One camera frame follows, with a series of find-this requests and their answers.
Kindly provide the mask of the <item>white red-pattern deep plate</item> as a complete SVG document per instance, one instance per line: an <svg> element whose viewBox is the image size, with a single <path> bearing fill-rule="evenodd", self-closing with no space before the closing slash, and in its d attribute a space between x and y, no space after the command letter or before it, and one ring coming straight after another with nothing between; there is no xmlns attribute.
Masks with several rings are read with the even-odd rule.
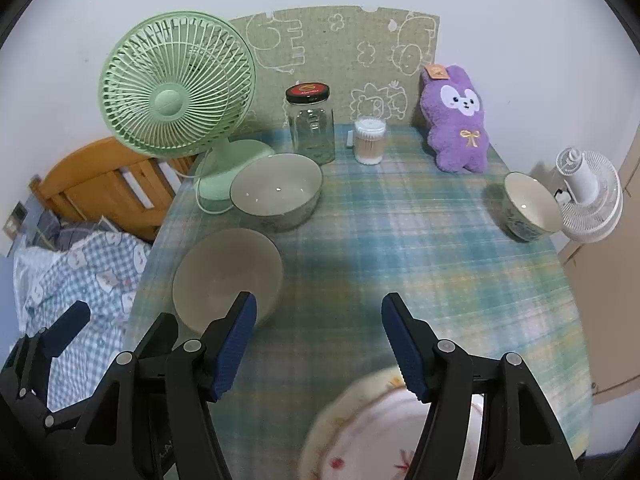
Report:
<svg viewBox="0 0 640 480"><path fill-rule="evenodd" d="M329 480L405 478L430 407L405 388L382 394L337 430L318 477Z"/></svg>

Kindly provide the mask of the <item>large yellow floral plate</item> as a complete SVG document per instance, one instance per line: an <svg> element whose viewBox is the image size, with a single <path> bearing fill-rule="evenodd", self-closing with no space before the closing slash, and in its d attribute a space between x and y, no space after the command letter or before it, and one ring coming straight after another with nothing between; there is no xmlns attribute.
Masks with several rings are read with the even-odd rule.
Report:
<svg viewBox="0 0 640 480"><path fill-rule="evenodd" d="M298 461L301 479L402 479L428 410L396 366L352 382L317 416Z"/></svg>

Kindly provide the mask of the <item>green cartoon puzzle mat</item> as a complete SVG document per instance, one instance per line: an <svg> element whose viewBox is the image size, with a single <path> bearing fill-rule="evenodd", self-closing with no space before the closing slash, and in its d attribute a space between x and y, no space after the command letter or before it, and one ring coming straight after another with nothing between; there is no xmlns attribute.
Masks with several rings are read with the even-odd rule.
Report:
<svg viewBox="0 0 640 480"><path fill-rule="evenodd" d="M285 91L323 82L334 120L417 122L423 67L434 61L440 19L404 9L307 6L232 20L256 63L255 96L237 133L288 126Z"/></svg>

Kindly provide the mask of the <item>small blue-pattern bowl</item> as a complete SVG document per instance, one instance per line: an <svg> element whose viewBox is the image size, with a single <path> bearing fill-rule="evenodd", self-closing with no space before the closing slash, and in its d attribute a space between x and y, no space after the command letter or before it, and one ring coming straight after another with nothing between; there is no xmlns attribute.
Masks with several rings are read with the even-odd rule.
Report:
<svg viewBox="0 0 640 480"><path fill-rule="evenodd" d="M555 234L563 226L553 195L537 179L518 171L503 179L502 212L506 227L523 242Z"/></svg>

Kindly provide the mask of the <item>wall power outlet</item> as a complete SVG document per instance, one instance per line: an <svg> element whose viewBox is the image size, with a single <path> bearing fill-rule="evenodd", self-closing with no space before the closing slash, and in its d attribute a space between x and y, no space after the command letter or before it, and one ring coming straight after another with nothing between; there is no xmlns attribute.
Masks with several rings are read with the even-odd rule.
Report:
<svg viewBox="0 0 640 480"><path fill-rule="evenodd" d="M9 218L6 219L6 223L2 228L3 232L5 232L8 237L17 237L27 215L26 207L21 202L18 202L10 213Z"/></svg>

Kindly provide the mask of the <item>large grey bowl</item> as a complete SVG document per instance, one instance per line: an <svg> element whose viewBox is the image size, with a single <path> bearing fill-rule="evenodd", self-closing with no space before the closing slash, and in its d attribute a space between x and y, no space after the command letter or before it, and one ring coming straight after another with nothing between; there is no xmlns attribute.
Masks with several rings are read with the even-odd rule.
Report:
<svg viewBox="0 0 640 480"><path fill-rule="evenodd" d="M250 223L272 232L291 231L316 209L323 174L312 159L273 154L248 164L233 179L231 203Z"/></svg>
<svg viewBox="0 0 640 480"><path fill-rule="evenodd" d="M250 292L260 324L276 310L283 278L282 258L270 238L250 229L226 229L203 238L184 256L172 301L181 322L200 334L227 314L240 292Z"/></svg>

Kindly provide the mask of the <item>green desk fan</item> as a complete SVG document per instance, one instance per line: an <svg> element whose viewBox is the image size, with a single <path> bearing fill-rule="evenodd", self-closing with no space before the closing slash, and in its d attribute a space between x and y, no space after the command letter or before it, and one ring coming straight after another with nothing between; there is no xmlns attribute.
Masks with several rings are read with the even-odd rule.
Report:
<svg viewBox="0 0 640 480"><path fill-rule="evenodd" d="M232 208L238 173L273 153L264 142L232 139L255 84L250 47L230 23L174 11L137 24L111 50L100 76L100 109L130 150L158 159L200 156L195 201L218 216Z"/></svg>

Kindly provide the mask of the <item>plaid green tablecloth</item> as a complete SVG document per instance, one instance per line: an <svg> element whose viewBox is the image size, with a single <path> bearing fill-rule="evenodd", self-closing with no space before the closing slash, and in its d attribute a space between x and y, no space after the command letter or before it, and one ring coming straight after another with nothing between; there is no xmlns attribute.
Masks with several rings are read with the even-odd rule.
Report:
<svg viewBox="0 0 640 480"><path fill-rule="evenodd" d="M337 129L318 205L274 232L284 278L233 388L210 409L237 479L315 479L344 422L400 385L381 320L398 292L416 318L477 356L518 352L570 448L588 448L591 377L582 324L551 240L501 227L508 171L445 174L416 128L393 126L364 166Z"/></svg>

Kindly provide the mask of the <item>cotton swab container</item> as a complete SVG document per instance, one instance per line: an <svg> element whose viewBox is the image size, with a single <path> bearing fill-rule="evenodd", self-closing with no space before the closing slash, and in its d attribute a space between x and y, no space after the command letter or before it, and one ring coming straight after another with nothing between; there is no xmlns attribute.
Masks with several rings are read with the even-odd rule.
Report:
<svg viewBox="0 0 640 480"><path fill-rule="evenodd" d="M354 156L363 165L382 162L385 150L386 122L375 117L361 117L355 122Z"/></svg>

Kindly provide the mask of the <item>glass jar red lid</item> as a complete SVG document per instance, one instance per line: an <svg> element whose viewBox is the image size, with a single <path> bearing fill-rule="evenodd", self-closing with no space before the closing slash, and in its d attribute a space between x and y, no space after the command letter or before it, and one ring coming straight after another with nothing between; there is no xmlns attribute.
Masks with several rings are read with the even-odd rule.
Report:
<svg viewBox="0 0 640 480"><path fill-rule="evenodd" d="M319 166L333 162L335 136L330 87L323 82L303 82L285 91L293 150Z"/></svg>

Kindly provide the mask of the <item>white small fan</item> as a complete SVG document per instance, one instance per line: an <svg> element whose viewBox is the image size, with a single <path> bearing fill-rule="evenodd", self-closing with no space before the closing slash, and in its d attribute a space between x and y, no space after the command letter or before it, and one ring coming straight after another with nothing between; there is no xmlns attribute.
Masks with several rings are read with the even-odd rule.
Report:
<svg viewBox="0 0 640 480"><path fill-rule="evenodd" d="M608 237L622 218L624 199L620 176L601 153L566 148L555 159L553 190L563 220L562 233L578 244Z"/></svg>

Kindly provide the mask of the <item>purple plush bunny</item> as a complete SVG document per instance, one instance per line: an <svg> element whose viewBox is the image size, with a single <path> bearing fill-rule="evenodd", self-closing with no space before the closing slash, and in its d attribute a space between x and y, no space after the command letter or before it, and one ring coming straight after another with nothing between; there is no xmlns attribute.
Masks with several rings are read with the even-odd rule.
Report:
<svg viewBox="0 0 640 480"><path fill-rule="evenodd" d="M481 174L488 166L489 136L484 106L466 71L457 65L428 64L421 74L420 110L427 122L427 145L445 172Z"/></svg>

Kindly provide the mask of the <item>blue checked bear blanket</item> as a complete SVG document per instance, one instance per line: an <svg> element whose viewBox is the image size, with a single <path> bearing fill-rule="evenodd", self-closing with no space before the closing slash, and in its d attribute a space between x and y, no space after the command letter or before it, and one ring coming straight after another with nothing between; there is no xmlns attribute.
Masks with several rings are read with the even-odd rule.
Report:
<svg viewBox="0 0 640 480"><path fill-rule="evenodd" d="M124 339L151 245L124 232L96 231L64 252L21 242L13 257L18 329L34 336L76 301L90 320L52 360L47 407L57 412L91 396Z"/></svg>

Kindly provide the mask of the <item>wooden bed headboard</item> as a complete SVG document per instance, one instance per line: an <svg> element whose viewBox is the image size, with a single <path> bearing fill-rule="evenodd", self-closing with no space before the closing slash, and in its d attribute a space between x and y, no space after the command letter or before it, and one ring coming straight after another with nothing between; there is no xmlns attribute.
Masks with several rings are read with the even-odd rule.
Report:
<svg viewBox="0 0 640 480"><path fill-rule="evenodd" d="M117 140L92 142L58 162L29 188L44 209L73 222L107 218L125 232L152 242L160 230L192 156L168 160L168 168Z"/></svg>

